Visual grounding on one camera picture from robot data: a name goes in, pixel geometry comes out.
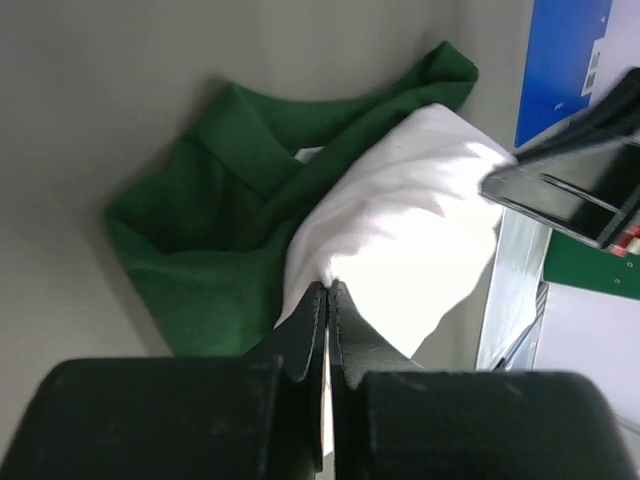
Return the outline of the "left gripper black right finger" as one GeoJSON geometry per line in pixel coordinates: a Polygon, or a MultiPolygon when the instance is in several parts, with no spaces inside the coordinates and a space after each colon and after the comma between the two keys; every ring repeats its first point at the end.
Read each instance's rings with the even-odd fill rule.
{"type": "Polygon", "coordinates": [[[633,479],[601,392],[568,372],[429,372],[327,296],[339,479],[633,479]]]}

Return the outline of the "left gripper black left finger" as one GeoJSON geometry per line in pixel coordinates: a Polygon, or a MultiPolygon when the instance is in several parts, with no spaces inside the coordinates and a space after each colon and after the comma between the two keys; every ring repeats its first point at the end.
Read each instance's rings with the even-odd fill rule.
{"type": "Polygon", "coordinates": [[[312,479],[323,467],[327,292],[236,357],[76,359],[54,367],[5,479],[312,479]]]}

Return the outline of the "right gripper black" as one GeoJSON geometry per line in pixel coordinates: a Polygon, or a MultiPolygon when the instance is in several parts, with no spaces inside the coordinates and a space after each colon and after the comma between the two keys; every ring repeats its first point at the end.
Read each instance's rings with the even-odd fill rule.
{"type": "Polygon", "coordinates": [[[639,247],[639,70],[488,175],[484,197],[600,250],[639,247]]]}

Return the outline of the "white green raglan t-shirt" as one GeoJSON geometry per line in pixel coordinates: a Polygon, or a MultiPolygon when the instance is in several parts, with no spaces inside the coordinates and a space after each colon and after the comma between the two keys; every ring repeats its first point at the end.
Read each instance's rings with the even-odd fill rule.
{"type": "Polygon", "coordinates": [[[346,284],[413,355],[476,289],[512,157],[458,109],[479,77],[442,43],[385,90],[302,102],[224,87],[168,165],[114,199],[114,251],[176,355],[241,355],[308,286],[346,284]]]}

